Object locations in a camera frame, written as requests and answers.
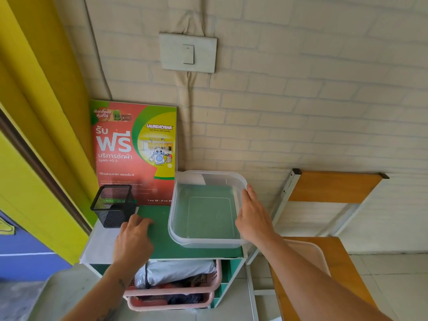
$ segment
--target blue panel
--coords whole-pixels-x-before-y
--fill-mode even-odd
[[[0,256],[0,282],[45,281],[71,264],[57,254]]]
[[[9,224],[15,226],[15,235],[0,235],[0,255],[11,253],[52,252],[51,249],[33,237],[30,233],[19,227],[1,210],[0,217]]]

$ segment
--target plastic container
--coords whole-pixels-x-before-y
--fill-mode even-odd
[[[123,294],[124,297],[128,296],[158,296],[158,295],[167,295],[167,294],[196,294],[196,293],[206,293],[214,292],[217,288],[220,287],[222,278],[221,272],[221,260],[216,260],[216,271],[211,274],[207,274],[207,278],[202,281],[201,286],[199,287],[184,287],[184,288],[151,288],[151,289],[137,289],[134,286],[134,280],[132,280],[129,287],[126,289]]]
[[[120,228],[135,213],[131,185],[104,185],[98,190],[91,210],[105,228]]]
[[[129,308],[137,312],[178,310],[178,309],[202,309],[202,308],[209,307],[213,299],[214,299],[214,292],[204,293],[204,301],[196,304],[168,305],[164,295],[155,295],[155,296],[147,296],[147,297],[141,297],[141,296],[126,297]]]
[[[327,261],[321,248],[312,242],[285,240],[287,244],[299,255],[311,262],[313,265],[331,276]]]
[[[186,171],[176,175],[168,231],[186,248],[238,248],[247,241],[235,226],[244,177],[234,172]]]

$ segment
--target person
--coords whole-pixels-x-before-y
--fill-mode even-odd
[[[242,209],[236,227],[244,239],[264,254],[302,321],[391,321],[289,247],[275,233],[270,215],[254,189],[250,185],[247,189],[242,190]],[[151,223],[150,219],[134,214],[122,224],[113,264],[63,321],[113,320],[127,285],[153,253],[147,237]]]

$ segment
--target pink plastic basket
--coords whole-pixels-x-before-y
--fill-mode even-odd
[[[202,309],[208,307],[213,301],[213,299],[214,292],[205,293],[204,301],[196,304],[168,305],[164,295],[150,295],[144,298],[136,296],[126,297],[129,308],[137,312],[179,309]]]
[[[216,261],[216,271],[207,275],[199,287],[184,287],[184,288],[151,288],[151,289],[137,289],[132,280],[130,286],[123,294],[124,298],[129,296],[159,296],[167,294],[197,294],[214,292],[221,284],[221,260]]]

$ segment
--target brick wall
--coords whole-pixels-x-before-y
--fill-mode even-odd
[[[83,0],[55,0],[93,98]],[[428,0],[87,0],[115,100],[179,106],[181,169],[233,170],[270,207],[292,167],[387,172],[351,252],[428,250]],[[215,74],[162,70],[158,32],[218,37]],[[293,203],[278,231],[340,210]]]

